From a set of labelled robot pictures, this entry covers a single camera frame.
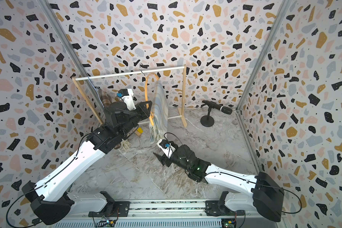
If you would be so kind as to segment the blue plaid fringed scarf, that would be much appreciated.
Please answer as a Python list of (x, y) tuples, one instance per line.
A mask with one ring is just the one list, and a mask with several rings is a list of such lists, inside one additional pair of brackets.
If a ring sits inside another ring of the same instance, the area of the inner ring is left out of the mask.
[(168, 127), (169, 107), (160, 81), (155, 83), (151, 113), (153, 115), (151, 118), (153, 122), (149, 123), (150, 144), (154, 144), (164, 138)]

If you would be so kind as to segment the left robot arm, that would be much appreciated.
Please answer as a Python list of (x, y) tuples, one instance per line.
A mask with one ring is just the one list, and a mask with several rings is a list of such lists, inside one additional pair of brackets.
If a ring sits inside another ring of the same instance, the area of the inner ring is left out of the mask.
[(22, 187), (31, 209), (41, 222), (52, 225), (67, 215), (89, 212), (95, 217), (110, 216), (115, 211), (114, 199), (105, 191), (90, 195), (68, 194), (67, 189), (91, 165), (103, 158), (150, 117), (151, 101), (129, 108), (125, 102), (105, 107), (106, 122), (80, 141), (79, 148), (47, 177)]

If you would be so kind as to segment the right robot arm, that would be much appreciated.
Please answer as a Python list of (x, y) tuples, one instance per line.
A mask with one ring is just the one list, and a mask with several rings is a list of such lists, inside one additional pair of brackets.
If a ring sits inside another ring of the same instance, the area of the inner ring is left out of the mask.
[(268, 174), (259, 172), (258, 175), (250, 175), (222, 169), (197, 158), (195, 152), (185, 144), (178, 146), (160, 140), (157, 146), (163, 151), (163, 155), (156, 155), (163, 166), (175, 164), (197, 183), (228, 188), (221, 195), (220, 208), (229, 211), (256, 210), (270, 221), (281, 221), (284, 191)]

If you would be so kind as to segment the light blue wire hanger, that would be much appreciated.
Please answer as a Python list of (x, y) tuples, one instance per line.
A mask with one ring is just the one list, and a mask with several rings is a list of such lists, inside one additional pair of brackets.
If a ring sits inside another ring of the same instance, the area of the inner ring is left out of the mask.
[(100, 92), (99, 88), (94, 85), (91, 79), (87, 80), (87, 84), (89, 85), (89, 88), (91, 89), (92, 93), (94, 94), (94, 98), (96, 100), (98, 110), (100, 113), (100, 117), (102, 118), (103, 121), (105, 121), (105, 114), (104, 114), (104, 104), (102, 103), (100, 99)]

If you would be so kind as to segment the brown plaid fringed scarf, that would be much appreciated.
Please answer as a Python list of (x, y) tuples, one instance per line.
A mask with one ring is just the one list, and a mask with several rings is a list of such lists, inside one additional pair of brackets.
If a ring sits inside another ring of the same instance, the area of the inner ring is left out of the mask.
[[(113, 105), (115, 101), (107, 94), (104, 90), (98, 89), (100, 95), (100, 101), (104, 106), (104, 115), (106, 119), (106, 123), (108, 123), (111, 127), (119, 126), (119, 123), (115, 116), (115, 111), (117, 111), (116, 107)], [(130, 150), (131, 144), (128, 140), (122, 139), (122, 141), (114, 147), (115, 150), (119, 150), (121, 153), (128, 152)]]

